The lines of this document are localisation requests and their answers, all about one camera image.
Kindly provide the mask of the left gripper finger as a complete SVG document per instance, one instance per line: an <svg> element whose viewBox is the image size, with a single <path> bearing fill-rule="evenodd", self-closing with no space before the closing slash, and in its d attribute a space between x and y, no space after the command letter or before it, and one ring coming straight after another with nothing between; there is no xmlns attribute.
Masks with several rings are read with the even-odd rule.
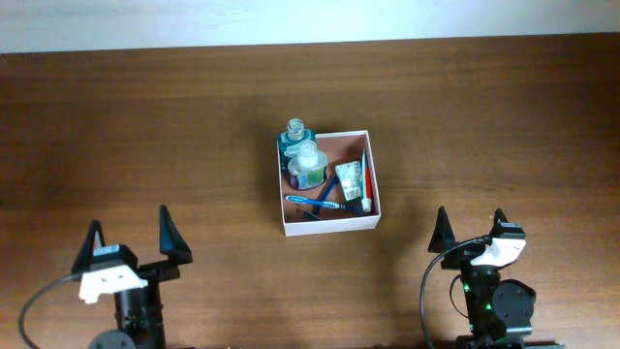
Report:
<svg viewBox="0 0 620 349"><path fill-rule="evenodd" d="M186 265L193 262L192 251L174 225L169 209L165 205L159 208L159 248L171 263Z"/></svg>
<svg viewBox="0 0 620 349"><path fill-rule="evenodd" d="M105 240L101 222L99 220L92 220L84 243L82 244L72 266L72 274L79 274L89 271L93 264L94 251L104 245Z"/></svg>

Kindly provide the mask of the toothpaste tube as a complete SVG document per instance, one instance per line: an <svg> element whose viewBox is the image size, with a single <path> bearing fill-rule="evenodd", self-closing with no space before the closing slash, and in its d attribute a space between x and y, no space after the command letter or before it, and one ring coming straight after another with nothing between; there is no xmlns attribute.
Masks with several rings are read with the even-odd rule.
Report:
<svg viewBox="0 0 620 349"><path fill-rule="evenodd" d="M370 213L372 211L372 187L369 163L367 158L366 149L362 150L361 157L362 166L362 198L361 206L364 213Z"/></svg>

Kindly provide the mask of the green Dettol soap bar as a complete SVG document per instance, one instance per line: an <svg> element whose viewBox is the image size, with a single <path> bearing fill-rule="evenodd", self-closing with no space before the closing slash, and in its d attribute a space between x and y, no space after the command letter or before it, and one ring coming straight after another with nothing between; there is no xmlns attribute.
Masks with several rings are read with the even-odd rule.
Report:
<svg viewBox="0 0 620 349"><path fill-rule="evenodd" d="M353 201L361 197L361 164L359 161L343 163L335 166L344 199Z"/></svg>

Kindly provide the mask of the blue white toothbrush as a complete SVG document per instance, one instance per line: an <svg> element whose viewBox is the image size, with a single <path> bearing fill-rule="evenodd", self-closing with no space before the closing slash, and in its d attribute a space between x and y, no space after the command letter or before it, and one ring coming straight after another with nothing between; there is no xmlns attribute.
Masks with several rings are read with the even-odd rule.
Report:
<svg viewBox="0 0 620 349"><path fill-rule="evenodd" d="M349 211L355 210L353 206L338 204L336 202L331 202L331 201L312 200L312 199L308 199L308 198L301 197L301 196L295 196L295 195L287 195L284 197L284 199L290 203L300 204L300 205L311 205L311 206L324 207L328 209L342 209L342 210L349 210Z"/></svg>

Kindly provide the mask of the blue disposable razor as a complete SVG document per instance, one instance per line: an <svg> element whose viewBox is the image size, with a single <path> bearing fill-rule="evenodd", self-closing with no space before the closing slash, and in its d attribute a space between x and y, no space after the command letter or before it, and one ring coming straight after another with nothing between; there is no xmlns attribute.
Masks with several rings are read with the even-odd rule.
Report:
<svg viewBox="0 0 620 349"><path fill-rule="evenodd" d="M318 201L326 201L327 197L329 196L330 192L332 191L332 189L334 188L334 186L337 184L338 182L338 177L336 174L333 174L328 182L327 185L324 187L324 189L322 190L322 192L320 193L319 197L318 197ZM304 210L302 212L302 216L306 221L319 221L320 217L319 217L319 213L321 211L321 207L320 206L313 206L313 208L308 211L308 210Z"/></svg>

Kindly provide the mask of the clear pump soap bottle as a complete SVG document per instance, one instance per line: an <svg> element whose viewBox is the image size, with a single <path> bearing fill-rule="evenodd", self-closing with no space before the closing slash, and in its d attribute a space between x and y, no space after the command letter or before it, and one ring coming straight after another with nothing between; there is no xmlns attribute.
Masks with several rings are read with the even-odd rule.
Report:
<svg viewBox="0 0 620 349"><path fill-rule="evenodd" d="M290 157L287 171L290 186L294 190L310 190L326 181L328 159L315 141L305 140L291 145L285 155Z"/></svg>

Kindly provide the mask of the blue mouthwash bottle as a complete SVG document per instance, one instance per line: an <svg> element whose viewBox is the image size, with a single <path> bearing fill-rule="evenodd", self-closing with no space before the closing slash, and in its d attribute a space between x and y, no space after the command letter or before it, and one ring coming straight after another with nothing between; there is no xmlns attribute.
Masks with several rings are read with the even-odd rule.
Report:
<svg viewBox="0 0 620 349"><path fill-rule="evenodd" d="M288 164L291 161L291 157L286 154L288 148L305 140L316 139L316 134L313 130L306 129L304 123L299 118L293 118L288 122L287 130L281 133L277 139L279 150L279 163L281 173L284 174L288 171Z"/></svg>

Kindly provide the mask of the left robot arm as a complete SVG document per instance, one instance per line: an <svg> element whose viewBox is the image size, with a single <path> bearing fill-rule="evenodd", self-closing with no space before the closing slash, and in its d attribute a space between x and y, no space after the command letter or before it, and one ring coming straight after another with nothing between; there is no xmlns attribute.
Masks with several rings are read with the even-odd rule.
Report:
<svg viewBox="0 0 620 349"><path fill-rule="evenodd" d="M93 220L74 264L79 298L94 304L112 295L116 328L91 342L94 348L164 348L166 337L160 284L180 277L193 262L192 251L174 225L169 209L159 207L159 252L166 258L141 265L125 244L105 243L101 222Z"/></svg>

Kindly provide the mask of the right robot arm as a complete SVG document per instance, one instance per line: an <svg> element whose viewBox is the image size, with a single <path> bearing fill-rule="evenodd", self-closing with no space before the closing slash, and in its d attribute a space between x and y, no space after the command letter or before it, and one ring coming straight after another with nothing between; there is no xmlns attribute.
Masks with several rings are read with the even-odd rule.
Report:
<svg viewBox="0 0 620 349"><path fill-rule="evenodd" d="M470 333L455 340L456 348L524 348L524 337L533 331L536 291L515 279L504 279L500 270L512 265L526 246L526 235L496 209L490 232L463 241L455 239L446 210L438 208L427 251L436 257L426 268L419 291L420 322L424 339L433 347L425 320L425 287L436 265L457 270L462 285L465 317Z"/></svg>

